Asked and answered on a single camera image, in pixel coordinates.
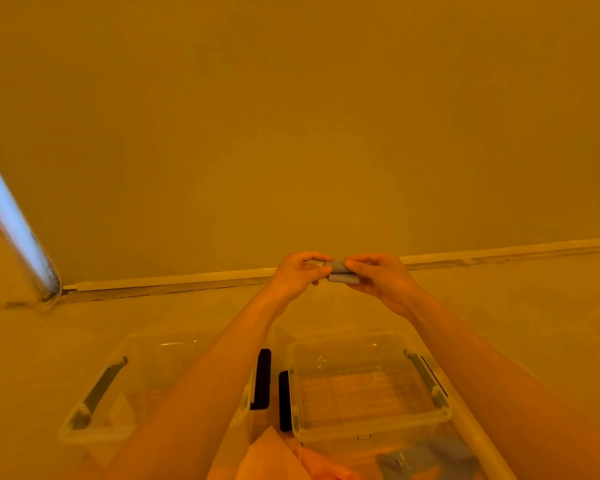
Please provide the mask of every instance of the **person's left hand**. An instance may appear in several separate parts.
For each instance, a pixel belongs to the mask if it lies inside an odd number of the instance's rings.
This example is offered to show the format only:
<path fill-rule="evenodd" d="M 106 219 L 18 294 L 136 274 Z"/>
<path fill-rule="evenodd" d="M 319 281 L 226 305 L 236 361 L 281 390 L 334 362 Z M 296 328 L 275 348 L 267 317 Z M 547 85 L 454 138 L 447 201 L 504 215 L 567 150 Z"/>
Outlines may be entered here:
<path fill-rule="evenodd" d="M 315 251 L 289 254 L 282 259 L 271 281 L 263 288 L 262 293 L 280 301 L 276 316 L 280 316 L 291 301 L 302 295 L 309 283 L 317 285 L 320 278 L 324 278 L 332 272 L 331 266 L 318 266 L 305 262 L 311 259 L 333 261 L 332 256 Z"/>

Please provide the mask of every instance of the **person's right hand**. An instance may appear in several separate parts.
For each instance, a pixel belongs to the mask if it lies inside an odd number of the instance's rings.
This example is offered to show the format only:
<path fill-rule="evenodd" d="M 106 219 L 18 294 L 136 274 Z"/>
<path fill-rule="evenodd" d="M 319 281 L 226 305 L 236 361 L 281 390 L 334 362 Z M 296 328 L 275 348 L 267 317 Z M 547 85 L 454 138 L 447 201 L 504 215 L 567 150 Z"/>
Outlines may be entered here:
<path fill-rule="evenodd" d="M 419 286 L 398 256 L 379 253 L 356 254 L 347 257 L 344 264 L 360 276 L 359 285 L 347 286 L 375 296 L 392 312 L 410 318 L 408 300 Z"/>

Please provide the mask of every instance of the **peach colored cloth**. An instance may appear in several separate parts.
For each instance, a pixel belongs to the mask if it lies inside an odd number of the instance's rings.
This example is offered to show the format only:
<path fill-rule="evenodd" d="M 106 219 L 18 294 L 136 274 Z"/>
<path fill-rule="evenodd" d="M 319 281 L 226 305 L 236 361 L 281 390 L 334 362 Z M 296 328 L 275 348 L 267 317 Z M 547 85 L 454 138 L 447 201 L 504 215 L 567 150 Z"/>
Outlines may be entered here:
<path fill-rule="evenodd" d="M 300 446 L 295 438 L 284 441 L 270 426 L 249 447 L 235 480 L 360 480 L 352 471 L 320 453 Z"/>

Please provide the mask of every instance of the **forearm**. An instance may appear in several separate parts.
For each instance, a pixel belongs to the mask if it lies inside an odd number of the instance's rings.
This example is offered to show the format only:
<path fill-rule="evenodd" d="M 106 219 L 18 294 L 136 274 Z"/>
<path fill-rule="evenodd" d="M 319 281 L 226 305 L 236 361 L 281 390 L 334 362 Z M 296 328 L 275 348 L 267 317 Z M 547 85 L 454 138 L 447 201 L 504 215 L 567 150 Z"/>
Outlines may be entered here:
<path fill-rule="evenodd" d="M 105 478 L 206 478 L 277 306 L 257 294 L 136 428 Z"/>
<path fill-rule="evenodd" d="M 520 479 L 600 478 L 600 432 L 419 287 L 408 318 Z"/>

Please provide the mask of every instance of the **empty plastic container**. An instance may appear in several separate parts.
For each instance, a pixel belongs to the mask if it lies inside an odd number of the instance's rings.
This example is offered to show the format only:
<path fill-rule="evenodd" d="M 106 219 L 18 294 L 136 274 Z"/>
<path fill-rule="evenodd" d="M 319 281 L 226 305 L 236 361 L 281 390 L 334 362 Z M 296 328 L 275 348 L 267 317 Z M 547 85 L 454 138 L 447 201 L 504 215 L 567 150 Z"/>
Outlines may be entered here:
<path fill-rule="evenodd" d="M 287 352 L 293 432 L 316 451 L 404 445 L 451 416 L 446 394 L 401 333 L 299 340 Z"/>
<path fill-rule="evenodd" d="M 202 330 L 129 336 L 113 353 L 85 399 L 69 413 L 59 438 L 84 446 L 101 467 L 106 467 L 160 396 L 217 335 L 217 331 Z M 244 457 L 253 421 L 249 406 L 254 386 L 252 371 L 214 464 L 237 468 Z"/>

